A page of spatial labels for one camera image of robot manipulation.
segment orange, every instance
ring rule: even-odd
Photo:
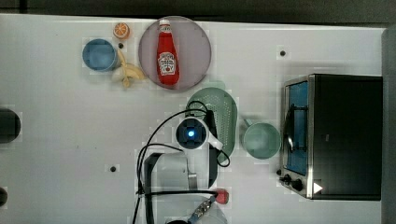
[[[130,29],[124,22],[117,23],[114,27],[113,35],[118,39],[126,39],[129,37]]]

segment oven door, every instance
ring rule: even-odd
[[[308,195],[309,184],[308,161],[308,97],[309,83],[307,78],[287,83],[285,86],[284,101],[284,127],[283,127],[283,177],[289,181],[283,181],[283,185],[306,198]],[[296,188],[299,182],[303,186]]]

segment oven window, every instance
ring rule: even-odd
[[[307,123],[308,123],[308,83],[302,82],[289,88],[289,109],[293,118],[290,119],[291,139],[288,149],[286,168],[300,175],[306,175],[307,165]]]

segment oven knob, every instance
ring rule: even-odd
[[[291,186],[297,190],[297,191],[301,191],[303,189],[303,182],[301,181],[301,179],[296,179],[291,181]]]
[[[285,183],[285,185],[288,185],[288,184],[290,184],[291,177],[290,177],[290,175],[284,175],[283,177],[280,177],[279,180],[283,181],[283,183]]]

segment ketchup label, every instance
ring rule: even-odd
[[[161,68],[162,76],[174,75],[176,69],[175,55],[170,52],[161,53],[158,59],[158,65]]]
[[[171,33],[171,27],[168,25],[162,25],[160,26],[160,32],[164,32],[164,33]]]

